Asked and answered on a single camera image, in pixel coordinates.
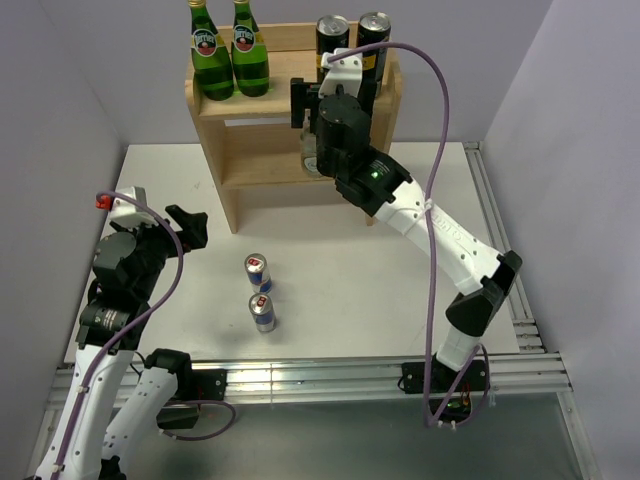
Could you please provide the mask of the blue silver energy can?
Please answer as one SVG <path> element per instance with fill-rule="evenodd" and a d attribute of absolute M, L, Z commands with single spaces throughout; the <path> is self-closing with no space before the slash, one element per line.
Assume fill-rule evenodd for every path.
<path fill-rule="evenodd" d="M 259 332 L 271 332 L 275 328 L 276 315 L 271 298 L 256 293 L 249 299 L 249 311 Z"/>
<path fill-rule="evenodd" d="M 272 280 L 266 258 L 260 253 L 252 253 L 244 260 L 244 268 L 255 293 L 267 294 L 272 289 Z"/>

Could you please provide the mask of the black yellow can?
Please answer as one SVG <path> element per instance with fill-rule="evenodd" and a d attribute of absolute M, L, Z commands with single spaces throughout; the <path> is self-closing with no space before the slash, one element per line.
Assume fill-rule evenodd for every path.
<path fill-rule="evenodd" d="M 330 14 L 321 17 L 316 23 L 316 79 L 324 80 L 325 70 L 322 67 L 324 53 L 332 54 L 336 48 L 349 46 L 350 26 L 341 15 Z"/>
<path fill-rule="evenodd" d="M 387 42 L 391 33 L 390 17 L 383 12 L 368 12 L 360 17 L 357 47 Z M 363 78 L 359 99 L 372 109 L 379 96 L 384 76 L 387 50 L 377 48 L 362 54 Z"/>

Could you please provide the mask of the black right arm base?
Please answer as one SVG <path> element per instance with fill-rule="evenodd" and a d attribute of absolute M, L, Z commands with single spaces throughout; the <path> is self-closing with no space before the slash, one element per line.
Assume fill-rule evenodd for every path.
<path fill-rule="evenodd" d="M 440 364 L 431 362 L 430 394 L 444 395 L 458 376 L 458 372 Z M 401 364 L 401 377 L 398 388 L 407 395 L 422 394 L 424 390 L 425 362 L 405 362 Z M 469 389 L 472 393 L 484 393 L 490 390 L 489 376 L 485 362 L 474 359 L 455 388 L 456 393 Z"/>

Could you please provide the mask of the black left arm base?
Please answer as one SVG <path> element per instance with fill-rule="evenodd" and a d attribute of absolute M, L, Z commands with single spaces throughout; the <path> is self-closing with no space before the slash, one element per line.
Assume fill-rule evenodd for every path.
<path fill-rule="evenodd" d="M 224 399 L 227 371 L 224 369 L 192 370 L 178 376 L 178 388 L 172 400 Z"/>

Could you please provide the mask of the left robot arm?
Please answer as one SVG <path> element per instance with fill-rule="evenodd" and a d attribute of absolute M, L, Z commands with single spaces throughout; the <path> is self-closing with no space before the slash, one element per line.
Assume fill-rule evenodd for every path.
<path fill-rule="evenodd" d="M 207 245 L 207 214 L 169 205 L 159 215 L 142 200 L 114 193 L 96 205 L 108 210 L 114 231 L 95 249 L 71 386 L 37 479 L 124 478 L 125 447 L 170 398 L 183 399 L 195 386 L 189 355 L 158 349 L 133 399 L 113 411 L 147 321 L 159 308 L 149 300 L 160 273 L 167 260 L 182 262 Z"/>

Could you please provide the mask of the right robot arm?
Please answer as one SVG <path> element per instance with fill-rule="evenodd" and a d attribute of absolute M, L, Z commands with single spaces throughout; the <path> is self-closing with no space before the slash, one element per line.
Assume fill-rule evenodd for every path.
<path fill-rule="evenodd" d="M 435 354 L 435 383 L 452 390 L 468 374 L 466 361 L 500 310 L 522 266 L 513 251 L 483 244 L 426 198 L 419 183 L 371 144 L 371 114 L 337 86 L 322 95 L 317 84 L 290 82 L 291 125 L 308 121 L 316 136 L 317 169 L 367 215 L 405 236 L 435 261 L 458 293 L 445 315 L 450 327 Z"/>

